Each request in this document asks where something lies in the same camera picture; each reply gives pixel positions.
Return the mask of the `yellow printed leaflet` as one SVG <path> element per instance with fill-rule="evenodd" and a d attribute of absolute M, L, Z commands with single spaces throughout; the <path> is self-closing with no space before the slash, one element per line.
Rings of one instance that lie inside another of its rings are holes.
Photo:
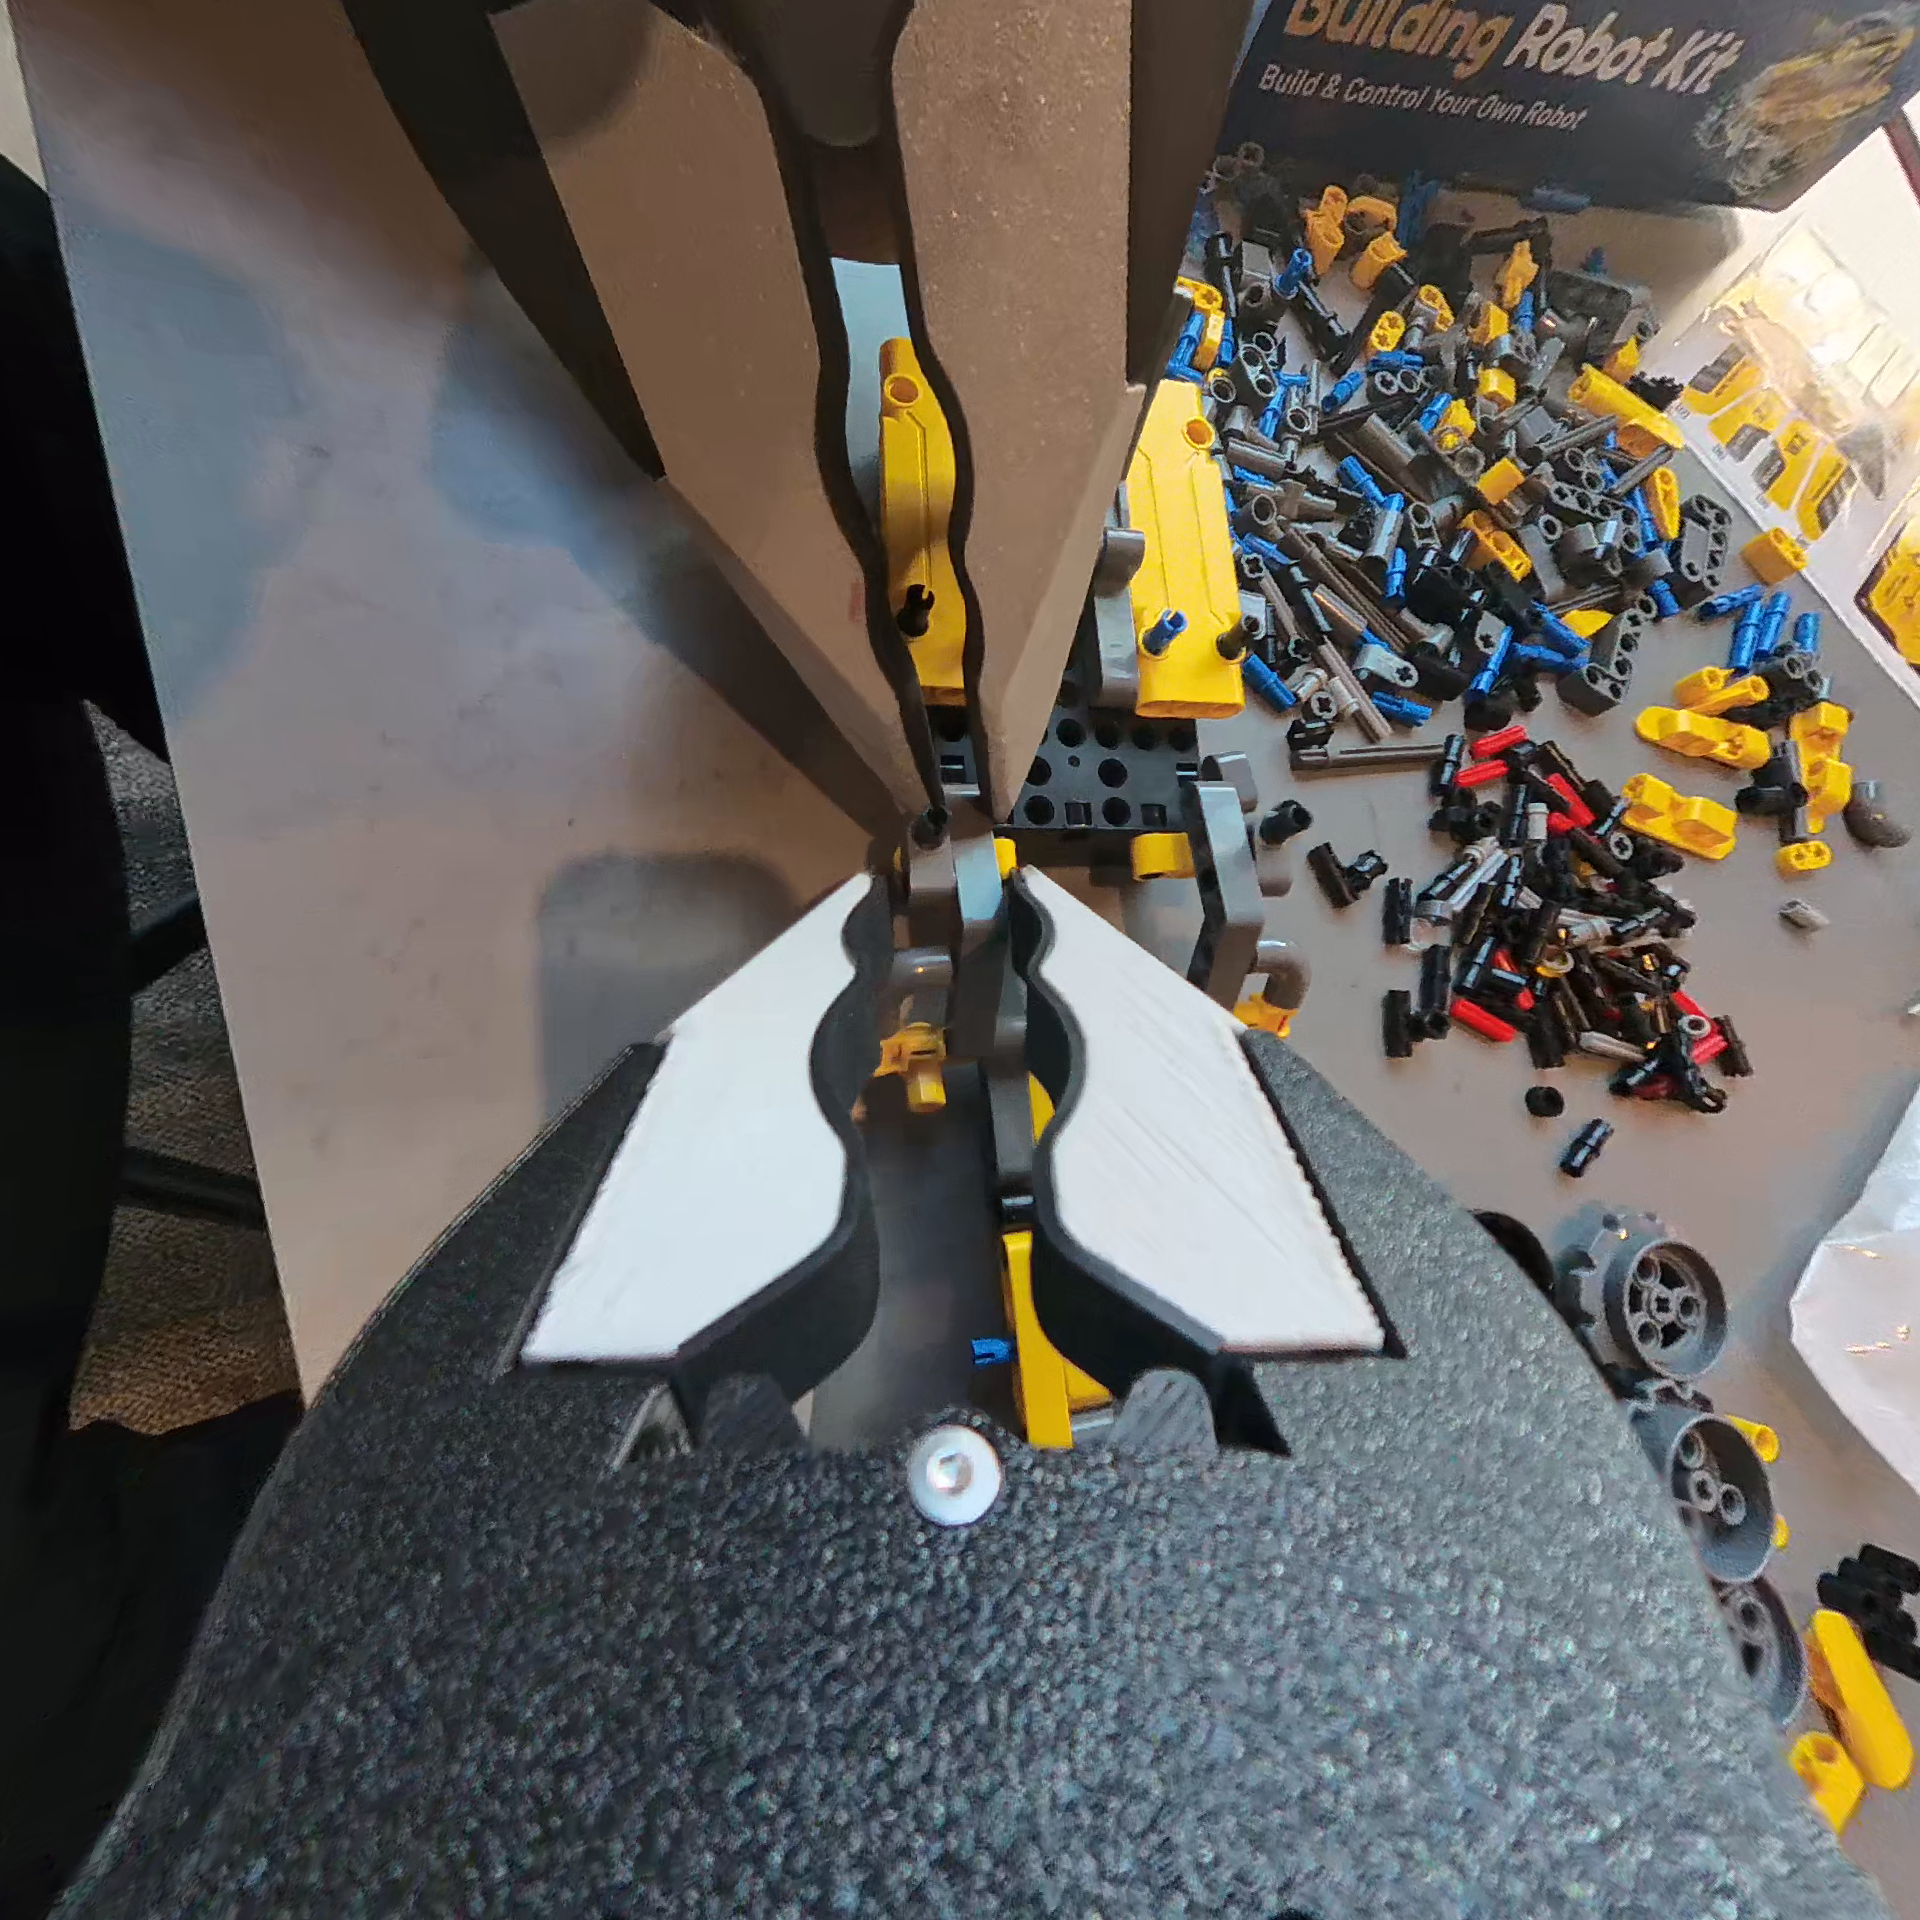
<path fill-rule="evenodd" d="M 1887 668 L 1917 666 L 1914 318 L 1789 227 L 1661 340 L 1672 418 L 1703 465 Z"/>

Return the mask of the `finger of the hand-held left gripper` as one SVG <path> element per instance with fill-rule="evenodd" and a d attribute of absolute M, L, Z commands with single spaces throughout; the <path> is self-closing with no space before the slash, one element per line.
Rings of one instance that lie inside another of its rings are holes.
<path fill-rule="evenodd" d="M 913 4 L 894 48 L 906 313 L 961 452 L 992 815 L 1042 743 L 1251 4 Z"/>
<path fill-rule="evenodd" d="M 760 89 L 656 4 L 519 4 L 494 35 L 663 487 L 899 815 L 922 815 L 939 784 L 850 473 L 847 334 Z"/>

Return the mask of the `pile of loose brick pieces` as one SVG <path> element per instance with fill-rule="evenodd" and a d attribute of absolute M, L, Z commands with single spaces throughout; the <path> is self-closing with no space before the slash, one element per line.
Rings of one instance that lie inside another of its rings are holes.
<path fill-rule="evenodd" d="M 1527 1052 L 1535 1120 L 1573 1065 L 1720 1114 L 1753 1064 L 1696 995 L 1677 883 L 1741 828 L 1783 883 L 1834 832 L 1909 839 L 1795 584 L 1811 511 L 1737 540 L 1727 494 L 1682 476 L 1689 423 L 1727 457 L 1811 436 L 1746 338 L 1654 377 L 1656 321 L 1599 250 L 1558 262 L 1543 215 L 1445 224 L 1434 200 L 1422 177 L 1310 193 L 1254 142 L 1203 175 L 1163 399 L 1217 432 L 1240 681 L 1296 778 L 1423 778 L 1431 873 L 1305 854 L 1331 911 L 1378 897 L 1383 946 L 1418 962 L 1383 992 L 1384 1058 L 1474 1036 Z"/>

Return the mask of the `yellow and grey brick module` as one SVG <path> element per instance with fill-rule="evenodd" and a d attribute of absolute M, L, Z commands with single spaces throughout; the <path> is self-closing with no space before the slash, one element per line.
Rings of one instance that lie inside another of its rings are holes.
<path fill-rule="evenodd" d="M 1207 760 L 1183 802 L 1201 913 L 1187 980 L 1232 1004 L 1262 972 L 1254 1019 L 1285 1032 L 1306 972 L 1264 938 L 1240 818 L 1256 790 L 1229 767 L 1234 758 Z M 829 1448 L 904 1435 L 949 1406 L 981 1411 L 1035 1450 L 1071 1450 L 1118 1417 L 1119 1399 L 1057 1354 L 1035 1312 L 1029 1178 L 1048 1102 L 1023 1073 L 1023 984 L 1001 950 L 992 961 L 1001 1000 L 989 1058 L 939 1060 L 942 1034 L 913 1030 L 865 1092 L 880 1307 L 815 1406 L 814 1433 Z"/>

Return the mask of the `crumpled clear plastic bags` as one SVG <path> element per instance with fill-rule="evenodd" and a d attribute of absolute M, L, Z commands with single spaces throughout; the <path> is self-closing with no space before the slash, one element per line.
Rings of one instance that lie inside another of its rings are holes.
<path fill-rule="evenodd" d="M 1791 1347 L 1861 1440 L 1917 1490 L 1917 1098 L 1791 1292 Z"/>

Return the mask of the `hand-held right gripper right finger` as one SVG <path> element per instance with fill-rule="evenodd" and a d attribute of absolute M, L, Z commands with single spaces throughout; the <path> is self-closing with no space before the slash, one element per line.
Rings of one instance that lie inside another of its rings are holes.
<path fill-rule="evenodd" d="M 1383 1354 L 1240 1023 L 1042 873 L 1006 911 L 1051 1102 L 1030 1188 L 1054 1347 L 1118 1392 L 1183 1370 L 1214 1398 L 1262 1360 Z"/>

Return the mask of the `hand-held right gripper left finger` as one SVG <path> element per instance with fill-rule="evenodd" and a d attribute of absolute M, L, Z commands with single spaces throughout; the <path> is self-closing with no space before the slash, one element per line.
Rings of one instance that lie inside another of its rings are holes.
<path fill-rule="evenodd" d="M 891 961 L 888 892 L 859 873 L 663 1032 L 522 1368 L 664 1380 L 704 1430 L 721 1380 L 799 1401 L 853 1356 L 880 1290 L 853 1106 Z"/>

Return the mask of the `black and yellow brick assembly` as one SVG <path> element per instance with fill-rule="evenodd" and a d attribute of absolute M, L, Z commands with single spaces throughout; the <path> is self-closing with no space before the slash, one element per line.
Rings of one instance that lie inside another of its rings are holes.
<path fill-rule="evenodd" d="M 906 338 L 880 346 L 880 537 L 945 791 L 970 798 L 965 604 L 949 515 L 952 436 Z M 1130 873 L 1139 832 L 1178 832 L 1203 780 L 1201 720 L 1243 710 L 1240 604 L 1215 435 L 1195 387 L 1157 387 L 1102 528 L 1040 745 L 998 832 L 1042 867 Z"/>

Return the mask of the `blue cardboard box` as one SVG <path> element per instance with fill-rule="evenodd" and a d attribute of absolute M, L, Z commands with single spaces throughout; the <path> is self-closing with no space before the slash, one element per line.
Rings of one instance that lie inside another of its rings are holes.
<path fill-rule="evenodd" d="M 1294 3 L 1217 150 L 1607 208 L 1795 201 L 1917 88 L 1914 3 Z"/>

